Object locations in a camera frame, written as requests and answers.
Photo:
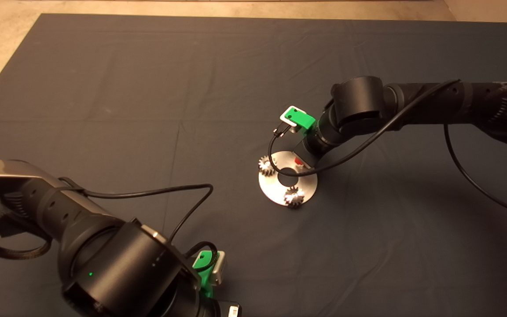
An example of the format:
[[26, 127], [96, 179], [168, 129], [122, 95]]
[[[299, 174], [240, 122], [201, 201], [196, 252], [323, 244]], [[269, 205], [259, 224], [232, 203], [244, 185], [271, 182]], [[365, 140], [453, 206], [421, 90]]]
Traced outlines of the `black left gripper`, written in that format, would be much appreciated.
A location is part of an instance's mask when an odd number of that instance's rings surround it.
[[242, 307], [237, 302], [201, 298], [199, 317], [241, 317]]

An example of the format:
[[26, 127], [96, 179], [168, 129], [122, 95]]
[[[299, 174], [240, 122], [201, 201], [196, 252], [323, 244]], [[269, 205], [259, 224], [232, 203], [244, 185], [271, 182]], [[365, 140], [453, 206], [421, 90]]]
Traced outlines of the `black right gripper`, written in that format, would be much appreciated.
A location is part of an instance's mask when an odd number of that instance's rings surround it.
[[311, 132], [293, 148], [293, 153], [298, 158], [294, 159], [294, 163], [315, 168], [322, 157], [337, 146], [338, 143], [324, 138], [319, 132]]

